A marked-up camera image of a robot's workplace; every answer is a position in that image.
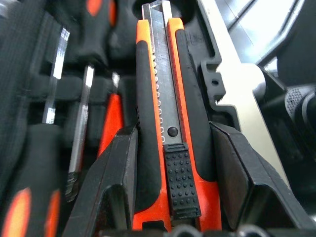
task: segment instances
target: tool case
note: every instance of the tool case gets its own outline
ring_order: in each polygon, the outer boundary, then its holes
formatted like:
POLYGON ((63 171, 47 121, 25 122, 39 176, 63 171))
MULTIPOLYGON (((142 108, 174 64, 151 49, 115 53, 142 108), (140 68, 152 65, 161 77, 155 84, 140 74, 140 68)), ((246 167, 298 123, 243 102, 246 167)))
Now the tool case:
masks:
POLYGON ((195 178, 191 186, 185 179, 177 180, 178 175, 173 177, 169 172, 165 177, 161 175, 165 167, 151 156, 155 146, 144 145, 151 141, 152 134, 146 132, 143 118, 150 117, 151 113, 141 110, 140 104, 148 102, 139 102, 138 91, 151 94, 146 90, 150 85, 137 84, 137 78, 150 74, 146 72, 150 68, 147 47, 141 41, 137 43, 137 24, 143 19, 142 5, 151 2, 116 2, 116 24, 104 42, 108 66, 96 65, 91 86, 80 191, 70 203, 66 202, 64 193, 83 87, 85 64, 78 58, 78 51, 85 1, 24 0, 12 8, 7 20, 1 19, 1 224, 5 222, 16 191, 27 188, 17 181, 27 170, 29 175, 24 181, 45 179, 47 185, 30 187, 40 193, 34 194, 35 198, 32 195, 30 208, 35 208, 35 212, 28 218, 37 224, 35 229, 26 228, 25 235, 21 236, 163 236, 171 229, 170 236, 202 236, 199 231, 209 231, 205 236, 230 236, 235 234, 225 231, 236 230, 236 235, 245 232, 245 236, 254 233, 269 236, 268 232, 275 236, 315 234, 299 232, 313 230, 315 226, 277 172, 240 133, 235 108, 217 106, 226 93, 221 75, 216 72, 221 55, 201 0, 170 1, 173 17, 179 17, 184 24, 184 30, 177 35, 177 44, 195 162, 182 159, 188 154, 186 144, 164 147, 165 164, 170 163, 172 167, 166 170, 178 170, 178 165, 184 162, 188 178, 195 178), (32 125, 41 123, 55 46, 63 27, 70 32, 70 38, 56 90, 55 124, 61 130, 58 141, 51 141, 60 145, 60 155, 55 163, 47 162, 45 155, 49 154, 43 154, 40 163, 25 164, 23 155, 28 131, 32 125), (108 99, 115 89, 112 72, 120 75, 118 94, 124 128, 97 159, 108 99), (172 199, 172 179, 178 181, 175 187, 181 185, 179 195, 183 192, 185 196, 187 190, 190 191, 192 202, 184 199, 185 212, 178 209, 182 199, 172 199), (137 216, 154 206, 163 182, 173 205, 161 205, 137 216), (51 187, 60 192, 59 218, 55 219, 48 218, 49 208, 54 207, 51 203, 43 205, 45 210, 37 208, 42 206, 38 203, 49 200, 51 187), (174 220, 167 224, 163 216, 169 218, 169 213, 174 220), (176 219, 186 225, 179 225, 176 219), (47 226, 54 225, 50 221, 56 222, 56 229, 47 230, 47 226), (271 228, 296 230, 266 230, 271 228))

